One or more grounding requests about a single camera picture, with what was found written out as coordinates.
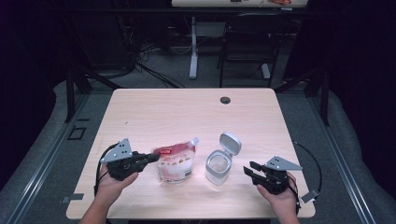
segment white plastic container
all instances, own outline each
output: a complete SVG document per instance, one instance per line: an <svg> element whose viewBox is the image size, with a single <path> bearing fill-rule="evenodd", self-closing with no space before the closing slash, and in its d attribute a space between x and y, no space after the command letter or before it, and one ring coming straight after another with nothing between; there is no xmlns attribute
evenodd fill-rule
<svg viewBox="0 0 396 224"><path fill-rule="evenodd" d="M228 178L233 165L233 156L238 155L242 148L241 141L232 133L220 136L223 150L213 151L206 160L205 175L215 185L222 185Z"/></svg>

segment person's arm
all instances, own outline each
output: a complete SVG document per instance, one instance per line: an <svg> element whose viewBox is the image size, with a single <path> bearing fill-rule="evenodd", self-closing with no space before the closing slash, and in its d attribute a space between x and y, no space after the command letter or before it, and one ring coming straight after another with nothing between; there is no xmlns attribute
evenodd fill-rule
<svg viewBox="0 0 396 224"><path fill-rule="evenodd" d="M288 173L288 176L294 180L289 181L290 186L295 188L295 177L290 173ZM290 189L286 189L285 192L278 195L271 194L265 187L261 185L257 185L257 190L262 195L262 197L264 197L271 204L271 207L280 223L300 223L296 215L296 198Z"/></svg>
<svg viewBox="0 0 396 224"><path fill-rule="evenodd" d="M79 222L80 224L106 223L110 206L120 197L122 190L131 185L139 176L138 173L134 173L123 181L119 181L107 174L107 170L107 164L104 164L100 171L100 176L104 176L100 180L96 196Z"/></svg>

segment table leg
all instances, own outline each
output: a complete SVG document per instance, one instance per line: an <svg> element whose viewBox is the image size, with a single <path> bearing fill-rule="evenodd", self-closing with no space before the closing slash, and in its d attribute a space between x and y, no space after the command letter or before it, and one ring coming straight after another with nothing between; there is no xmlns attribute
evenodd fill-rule
<svg viewBox="0 0 396 224"><path fill-rule="evenodd" d="M262 77L263 78L270 78L270 76L271 76L271 73L270 73L270 70L268 69L268 64L264 63L262 65Z"/></svg>
<svg viewBox="0 0 396 224"><path fill-rule="evenodd" d="M197 34L195 31L195 17L191 19L191 65L190 65L190 79L197 78L198 69L198 53L197 53Z"/></svg>

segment metal bracket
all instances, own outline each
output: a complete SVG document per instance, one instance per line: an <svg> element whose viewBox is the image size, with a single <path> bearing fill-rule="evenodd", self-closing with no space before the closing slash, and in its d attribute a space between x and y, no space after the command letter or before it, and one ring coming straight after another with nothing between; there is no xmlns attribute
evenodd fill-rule
<svg viewBox="0 0 396 224"><path fill-rule="evenodd" d="M301 200L304 203L309 203L311 201L314 201L316 197L319 196L319 191L316 189L311 190L310 192L306 193L303 197L301 197Z"/></svg>
<svg viewBox="0 0 396 224"><path fill-rule="evenodd" d="M265 167L277 170L277 171L287 171L287 170L303 170L303 167L287 161L278 156L274 156L271 160L264 164Z"/></svg>
<svg viewBox="0 0 396 224"><path fill-rule="evenodd" d="M101 163L119 161L133 156L128 138L124 138L113 149L111 149L101 160Z"/></svg>

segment desk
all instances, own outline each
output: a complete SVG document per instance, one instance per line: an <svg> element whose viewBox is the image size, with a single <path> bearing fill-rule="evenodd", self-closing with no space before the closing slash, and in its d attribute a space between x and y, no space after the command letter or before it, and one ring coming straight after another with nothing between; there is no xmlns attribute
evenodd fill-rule
<svg viewBox="0 0 396 224"><path fill-rule="evenodd" d="M241 2L231 2L231 0L172 0L172 7L255 7L255 8L287 8L292 9L294 7L305 7L308 0L291 0L291 4L282 6L280 4L272 3L269 0L242 0ZM195 21L195 17L191 20L191 64L190 64L190 79L197 78L197 67L198 67L198 53L196 48L196 28L198 24ZM264 77L269 77L269 70L267 64L262 67L262 73Z"/></svg>
<svg viewBox="0 0 396 224"><path fill-rule="evenodd" d="M268 0L172 0L173 7L305 7L308 0L291 0L291 4L282 6Z"/></svg>
<svg viewBox="0 0 396 224"><path fill-rule="evenodd" d="M227 105L221 97L229 97ZM205 160L221 149L223 132L242 142L233 157L230 176L221 186L205 177ZM132 149L150 153L199 137L192 174L185 182L160 183L155 164L149 164L111 207L109 218L212 219L274 217L269 203L252 185L243 166L264 163L275 155L299 164L276 95L271 89L134 89L116 90L109 102L67 216L82 218L93 200L96 165L110 145L129 138ZM301 171L297 178L300 195L308 192ZM299 217L312 217L312 203L302 204Z"/></svg>

